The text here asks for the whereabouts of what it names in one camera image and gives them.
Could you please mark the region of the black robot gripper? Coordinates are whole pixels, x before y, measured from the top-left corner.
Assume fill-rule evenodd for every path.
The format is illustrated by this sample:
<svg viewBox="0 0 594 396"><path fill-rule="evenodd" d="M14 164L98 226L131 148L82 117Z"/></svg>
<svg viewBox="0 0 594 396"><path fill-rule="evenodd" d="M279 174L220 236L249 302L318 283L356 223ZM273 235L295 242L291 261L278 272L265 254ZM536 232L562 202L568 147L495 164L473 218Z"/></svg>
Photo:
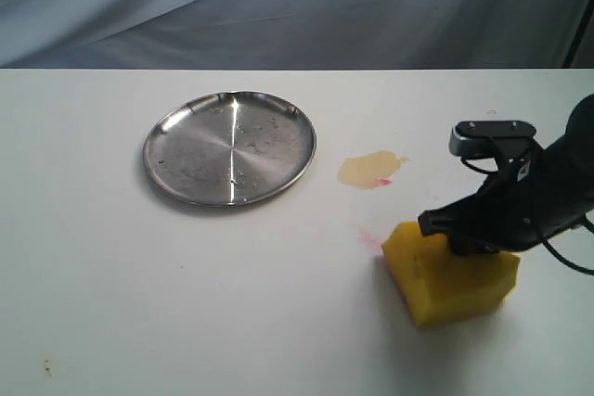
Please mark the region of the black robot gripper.
<svg viewBox="0 0 594 396"><path fill-rule="evenodd" d="M488 247L528 250L564 230L564 144L531 153L527 174L418 216L423 235L450 234L458 256L490 255Z"/></svg>

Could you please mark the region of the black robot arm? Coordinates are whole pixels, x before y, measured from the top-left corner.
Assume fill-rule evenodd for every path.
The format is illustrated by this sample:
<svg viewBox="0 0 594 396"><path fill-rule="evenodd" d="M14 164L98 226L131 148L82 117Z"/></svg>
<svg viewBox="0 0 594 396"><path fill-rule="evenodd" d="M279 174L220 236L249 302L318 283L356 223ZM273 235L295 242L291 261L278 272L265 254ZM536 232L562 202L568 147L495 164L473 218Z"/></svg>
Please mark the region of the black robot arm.
<svg viewBox="0 0 594 396"><path fill-rule="evenodd" d="M526 121L461 121L449 150L463 164L492 159L479 189L418 218L423 236L444 234L457 253L521 252L584 222L593 209L593 98L573 109L548 147Z"/></svg>

